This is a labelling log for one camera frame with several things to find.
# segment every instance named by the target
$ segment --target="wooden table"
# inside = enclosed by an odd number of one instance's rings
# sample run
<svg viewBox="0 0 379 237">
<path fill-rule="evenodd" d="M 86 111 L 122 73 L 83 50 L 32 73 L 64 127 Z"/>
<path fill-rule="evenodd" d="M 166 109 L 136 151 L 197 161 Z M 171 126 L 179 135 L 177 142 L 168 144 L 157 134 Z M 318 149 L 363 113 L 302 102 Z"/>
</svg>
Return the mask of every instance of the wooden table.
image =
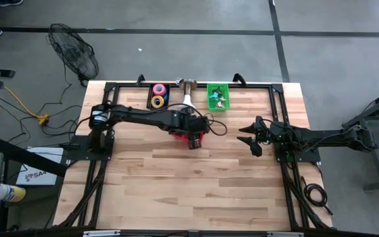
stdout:
<svg viewBox="0 0 379 237">
<path fill-rule="evenodd" d="M 88 117 L 91 107 L 102 101 L 105 82 L 89 82 L 80 119 Z M 291 124 L 309 127 L 301 86 L 287 83 L 283 87 Z M 118 104 L 145 109 L 147 92 L 148 88 L 121 88 Z M 170 103 L 182 100 L 182 91 L 171 89 Z M 202 113 L 209 112 L 205 88 L 193 92 L 192 102 Z M 209 133 L 203 148 L 196 150 L 156 127 L 118 123 L 97 227 L 289 230 L 282 173 L 273 146 L 262 145 L 263 156 L 254 157 L 249 147 L 236 139 L 248 136 L 238 129 L 252 124 L 256 115 L 272 119 L 268 92 L 232 88 L 230 103 L 230 110 L 212 113 L 228 126 L 227 135 Z M 213 129 L 223 131 L 216 124 Z M 78 134 L 89 132 L 86 122 L 78 129 Z M 67 170 L 54 224 L 62 222 L 82 197 L 88 166 L 88 161 L 79 161 Z M 311 164 L 300 163 L 299 172 L 308 183 L 322 185 L 320 173 Z M 301 223 L 297 201 L 294 205 Z M 326 224 L 332 224 L 324 208 L 313 209 Z"/>
</svg>

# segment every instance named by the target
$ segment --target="tape roll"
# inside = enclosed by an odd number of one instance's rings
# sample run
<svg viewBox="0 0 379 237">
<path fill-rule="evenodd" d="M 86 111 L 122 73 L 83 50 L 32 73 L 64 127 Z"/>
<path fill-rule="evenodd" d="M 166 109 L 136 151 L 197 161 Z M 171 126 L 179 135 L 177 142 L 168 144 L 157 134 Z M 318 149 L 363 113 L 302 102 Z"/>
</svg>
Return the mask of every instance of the tape roll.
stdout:
<svg viewBox="0 0 379 237">
<path fill-rule="evenodd" d="M 159 96 L 159 95 L 155 95 L 151 98 L 151 106 L 153 106 L 153 108 L 160 108 L 164 105 L 164 99 L 163 97 Z"/>
<path fill-rule="evenodd" d="M 155 95 L 164 95 L 166 93 L 166 88 L 163 84 L 155 84 L 153 86 L 153 93 Z"/>
</svg>

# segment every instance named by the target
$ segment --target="electric fan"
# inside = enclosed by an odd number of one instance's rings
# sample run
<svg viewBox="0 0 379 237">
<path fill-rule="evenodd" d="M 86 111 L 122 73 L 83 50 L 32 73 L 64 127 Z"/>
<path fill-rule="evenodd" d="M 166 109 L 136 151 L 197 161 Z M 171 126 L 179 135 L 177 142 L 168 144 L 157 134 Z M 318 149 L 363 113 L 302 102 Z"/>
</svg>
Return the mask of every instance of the electric fan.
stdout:
<svg viewBox="0 0 379 237">
<path fill-rule="evenodd" d="M 96 78 L 99 65 L 93 47 L 65 24 L 52 24 L 49 28 L 49 42 L 64 64 L 77 74 L 80 84 Z"/>
</svg>

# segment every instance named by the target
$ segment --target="yellow tape roll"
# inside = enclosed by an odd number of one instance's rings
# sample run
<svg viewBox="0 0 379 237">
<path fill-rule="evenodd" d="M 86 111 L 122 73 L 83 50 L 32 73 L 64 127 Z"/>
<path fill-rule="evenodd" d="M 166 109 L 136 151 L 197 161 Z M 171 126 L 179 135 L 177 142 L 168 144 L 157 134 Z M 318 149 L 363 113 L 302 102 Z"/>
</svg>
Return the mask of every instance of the yellow tape roll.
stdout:
<svg viewBox="0 0 379 237">
<path fill-rule="evenodd" d="M 158 105 L 156 105 L 156 103 L 155 103 L 156 99 L 159 100 L 159 104 Z M 164 99 L 160 95 L 155 95 L 155 96 L 153 96 L 151 98 L 151 106 L 153 106 L 153 108 L 158 109 L 158 108 L 162 107 L 163 105 L 164 105 Z"/>
</svg>

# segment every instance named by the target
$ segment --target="concrete floor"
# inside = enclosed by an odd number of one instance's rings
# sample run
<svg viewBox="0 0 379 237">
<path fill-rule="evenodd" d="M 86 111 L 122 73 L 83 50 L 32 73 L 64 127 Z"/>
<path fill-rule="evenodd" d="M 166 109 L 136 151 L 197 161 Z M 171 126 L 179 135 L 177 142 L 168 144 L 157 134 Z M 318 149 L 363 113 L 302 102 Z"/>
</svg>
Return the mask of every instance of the concrete floor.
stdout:
<svg viewBox="0 0 379 237">
<path fill-rule="evenodd" d="M 275 0 L 281 30 L 379 32 L 378 0 Z M 0 26 L 44 26 L 62 22 L 80 28 L 272 30 L 267 0 L 25 0 L 0 9 Z M 66 86 L 63 64 L 46 34 L 10 33 L 0 37 L 0 68 L 17 71 L 5 84 L 37 111 L 57 101 Z M 98 80 L 150 80 L 177 77 L 229 81 L 235 72 L 249 82 L 281 82 L 273 36 L 196 36 L 162 34 L 82 34 L 96 53 Z M 300 82 L 312 129 L 337 129 L 379 96 L 379 38 L 283 37 L 290 81 Z M 85 90 L 74 85 L 62 105 L 49 114 L 80 105 Z M 14 102 L 5 91 L 0 96 Z M 12 110 L 18 118 L 21 113 Z M 54 126 L 75 118 L 78 109 L 54 118 Z M 19 127 L 0 110 L 0 138 Z M 24 147 L 67 141 L 43 135 L 35 121 L 25 122 L 32 139 Z M 378 176 L 370 156 L 344 148 L 320 149 L 329 206 L 340 230 L 379 233 L 379 191 L 364 184 Z M 55 200 L 22 205 L 13 214 L 23 229 L 42 227 Z"/>
</svg>

